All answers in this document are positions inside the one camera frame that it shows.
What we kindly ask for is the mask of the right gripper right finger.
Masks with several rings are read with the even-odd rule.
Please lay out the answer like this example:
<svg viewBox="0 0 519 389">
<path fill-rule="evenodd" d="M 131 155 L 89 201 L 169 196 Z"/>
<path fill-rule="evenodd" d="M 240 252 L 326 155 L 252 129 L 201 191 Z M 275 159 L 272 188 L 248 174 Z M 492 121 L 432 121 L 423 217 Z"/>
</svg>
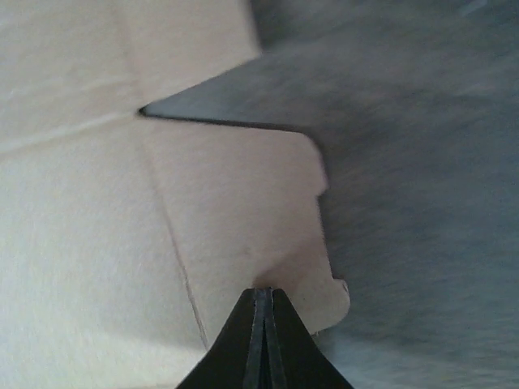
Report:
<svg viewBox="0 0 519 389">
<path fill-rule="evenodd" d="M 282 289 L 265 290 L 264 340 L 271 388 L 351 388 L 322 354 Z"/>
</svg>

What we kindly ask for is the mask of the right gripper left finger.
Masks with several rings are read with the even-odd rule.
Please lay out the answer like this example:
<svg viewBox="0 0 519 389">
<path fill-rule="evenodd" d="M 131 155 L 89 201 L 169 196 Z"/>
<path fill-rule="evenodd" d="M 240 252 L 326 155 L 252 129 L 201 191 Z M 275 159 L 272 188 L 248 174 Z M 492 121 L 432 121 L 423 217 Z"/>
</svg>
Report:
<svg viewBox="0 0 519 389">
<path fill-rule="evenodd" d="M 245 290 L 205 357 L 179 389 L 259 388 L 262 378 L 266 292 Z"/>
</svg>

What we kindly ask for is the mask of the cardboard box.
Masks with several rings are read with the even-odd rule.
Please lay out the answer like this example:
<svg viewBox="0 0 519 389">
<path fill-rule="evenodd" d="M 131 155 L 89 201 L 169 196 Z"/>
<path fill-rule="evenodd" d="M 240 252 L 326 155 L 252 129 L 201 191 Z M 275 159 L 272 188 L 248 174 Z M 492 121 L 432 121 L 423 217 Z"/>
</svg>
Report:
<svg viewBox="0 0 519 389">
<path fill-rule="evenodd" d="M 243 1 L 2 2 L 2 387 L 175 387 L 252 286 L 346 316 L 312 141 L 135 115 L 258 53 Z"/>
</svg>

